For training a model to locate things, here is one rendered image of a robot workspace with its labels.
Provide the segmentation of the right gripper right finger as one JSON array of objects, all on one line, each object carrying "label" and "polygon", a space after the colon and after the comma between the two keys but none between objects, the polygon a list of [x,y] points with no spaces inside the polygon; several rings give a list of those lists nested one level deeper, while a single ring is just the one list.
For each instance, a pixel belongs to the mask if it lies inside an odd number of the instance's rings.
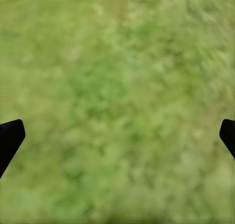
[{"label": "right gripper right finger", "polygon": [[219,136],[235,158],[235,121],[224,119]]}]

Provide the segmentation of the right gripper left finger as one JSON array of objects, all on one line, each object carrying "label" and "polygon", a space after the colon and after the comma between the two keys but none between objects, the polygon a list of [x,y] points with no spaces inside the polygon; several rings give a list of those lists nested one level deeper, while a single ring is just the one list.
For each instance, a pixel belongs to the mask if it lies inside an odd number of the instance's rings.
[{"label": "right gripper left finger", "polygon": [[0,125],[0,178],[25,138],[21,119]]}]

